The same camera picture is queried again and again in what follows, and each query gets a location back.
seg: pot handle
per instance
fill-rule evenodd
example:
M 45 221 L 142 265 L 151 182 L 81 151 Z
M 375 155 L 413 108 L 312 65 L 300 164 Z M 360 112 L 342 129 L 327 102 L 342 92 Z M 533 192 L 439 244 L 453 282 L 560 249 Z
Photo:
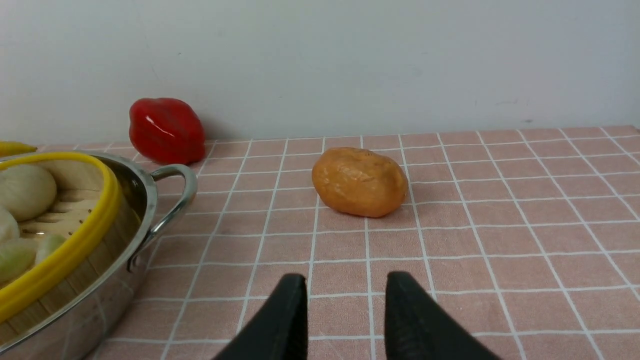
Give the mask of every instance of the pot handle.
M 193 199 L 198 192 L 198 179 L 196 174 L 187 166 L 181 164 L 166 165 L 156 169 L 151 174 L 154 181 L 158 182 L 171 176 L 182 176 L 184 178 L 184 191 L 178 203 L 165 215 L 154 227 L 147 231 L 145 238 L 142 239 L 136 251 L 133 252 L 127 263 L 127 270 L 132 272 L 136 264 L 136 260 L 141 252 L 143 252 L 161 233 L 165 232 L 170 224 L 179 220 L 184 215 L 184 210 L 191 205 Z

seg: plastic vegetable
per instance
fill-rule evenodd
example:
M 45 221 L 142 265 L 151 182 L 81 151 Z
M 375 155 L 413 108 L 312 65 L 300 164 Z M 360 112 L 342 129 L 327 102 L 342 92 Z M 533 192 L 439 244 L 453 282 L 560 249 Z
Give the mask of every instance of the plastic vegetable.
M 0 245 L 0 282 L 24 273 L 36 257 L 36 243 L 29 239 L 11 239 Z
M 138 152 L 160 164 L 190 164 L 205 157 L 204 129 L 184 101 L 140 99 L 129 109 L 129 139 Z
M 0 142 L 0 158 L 35 152 L 37 147 L 21 142 Z
M 20 227 L 11 213 L 0 206 L 0 243 L 20 237 Z
M 311 180 L 329 208 L 361 217 L 383 217 L 402 205 L 409 184 L 402 168 L 387 156 L 353 147 L 325 151 Z
M 42 167 L 21 164 L 0 172 L 0 206 L 18 222 L 47 211 L 57 192 L 56 180 Z
M 43 262 L 49 255 L 53 254 L 60 245 L 62 245 L 67 239 L 64 236 L 58 234 L 47 235 L 44 240 L 38 245 L 38 252 L 36 253 L 36 265 Z

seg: red bell pepper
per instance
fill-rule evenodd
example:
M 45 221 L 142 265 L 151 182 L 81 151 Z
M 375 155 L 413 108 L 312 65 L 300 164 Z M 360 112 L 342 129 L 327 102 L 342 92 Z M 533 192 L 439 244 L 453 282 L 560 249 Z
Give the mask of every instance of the red bell pepper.
M 133 147 L 156 163 L 187 165 L 206 156 L 202 123 L 184 101 L 140 99 L 129 109 L 129 120 Z

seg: yellow banana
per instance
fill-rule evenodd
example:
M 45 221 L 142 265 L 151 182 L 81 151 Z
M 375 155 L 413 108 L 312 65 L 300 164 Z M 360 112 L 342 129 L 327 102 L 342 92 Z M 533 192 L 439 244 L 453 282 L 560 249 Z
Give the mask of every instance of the yellow banana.
M 21 142 L 0 141 L 0 158 L 35 152 L 38 148 Z

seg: bamboo steamer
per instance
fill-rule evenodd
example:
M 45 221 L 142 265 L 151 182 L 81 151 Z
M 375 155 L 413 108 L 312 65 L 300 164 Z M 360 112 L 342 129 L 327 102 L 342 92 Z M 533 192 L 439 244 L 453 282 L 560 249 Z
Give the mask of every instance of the bamboo steamer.
M 103 162 L 79 152 L 50 152 L 0 163 L 48 170 L 58 185 L 46 213 L 19 223 L 22 237 L 60 234 L 64 244 L 0 289 L 0 345 L 46 320 L 93 284 L 128 246 L 140 218 Z

